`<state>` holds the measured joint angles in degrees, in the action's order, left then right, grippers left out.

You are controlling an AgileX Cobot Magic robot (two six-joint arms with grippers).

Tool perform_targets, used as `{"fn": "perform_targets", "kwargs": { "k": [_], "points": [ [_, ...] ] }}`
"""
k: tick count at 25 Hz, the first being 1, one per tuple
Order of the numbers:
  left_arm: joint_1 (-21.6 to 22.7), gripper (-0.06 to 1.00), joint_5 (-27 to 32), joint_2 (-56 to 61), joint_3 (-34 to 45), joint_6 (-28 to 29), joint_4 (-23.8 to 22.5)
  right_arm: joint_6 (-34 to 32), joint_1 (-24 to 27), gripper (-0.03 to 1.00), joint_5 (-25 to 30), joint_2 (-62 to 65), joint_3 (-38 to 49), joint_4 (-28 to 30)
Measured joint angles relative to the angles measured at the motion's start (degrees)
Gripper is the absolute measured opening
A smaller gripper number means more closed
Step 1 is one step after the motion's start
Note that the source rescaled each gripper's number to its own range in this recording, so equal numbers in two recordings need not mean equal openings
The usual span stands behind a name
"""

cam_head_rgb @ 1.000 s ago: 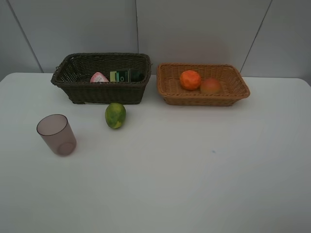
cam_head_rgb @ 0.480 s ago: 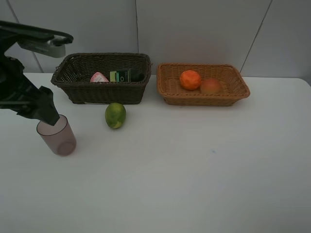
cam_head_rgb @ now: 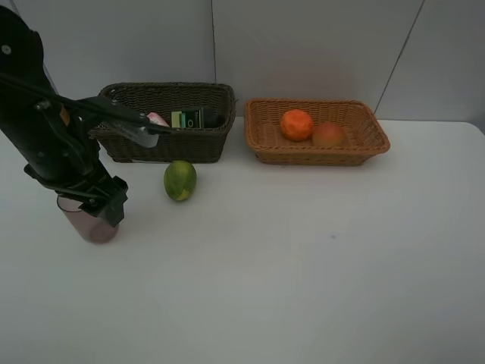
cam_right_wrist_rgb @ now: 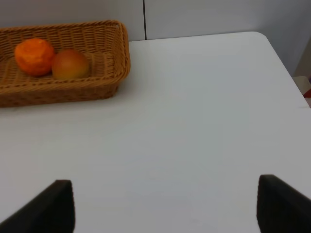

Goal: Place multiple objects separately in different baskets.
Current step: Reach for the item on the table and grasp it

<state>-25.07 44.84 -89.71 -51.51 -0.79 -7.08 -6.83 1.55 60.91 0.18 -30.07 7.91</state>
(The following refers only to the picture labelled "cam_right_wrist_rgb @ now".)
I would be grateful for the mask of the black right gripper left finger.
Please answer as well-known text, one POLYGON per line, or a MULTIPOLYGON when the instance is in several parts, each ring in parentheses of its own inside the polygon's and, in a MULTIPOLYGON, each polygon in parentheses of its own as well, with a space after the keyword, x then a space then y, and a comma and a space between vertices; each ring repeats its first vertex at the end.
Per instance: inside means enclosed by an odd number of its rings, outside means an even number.
POLYGON ((0 223, 2 233, 72 233, 75 205, 70 180, 56 180, 0 223))

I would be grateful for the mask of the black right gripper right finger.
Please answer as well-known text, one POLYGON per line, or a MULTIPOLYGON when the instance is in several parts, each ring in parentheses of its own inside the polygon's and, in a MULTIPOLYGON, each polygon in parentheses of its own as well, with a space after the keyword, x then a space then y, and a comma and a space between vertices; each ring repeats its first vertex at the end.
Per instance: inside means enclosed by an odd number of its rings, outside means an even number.
POLYGON ((260 175, 257 222, 262 233, 309 233, 311 200, 275 175, 260 175))

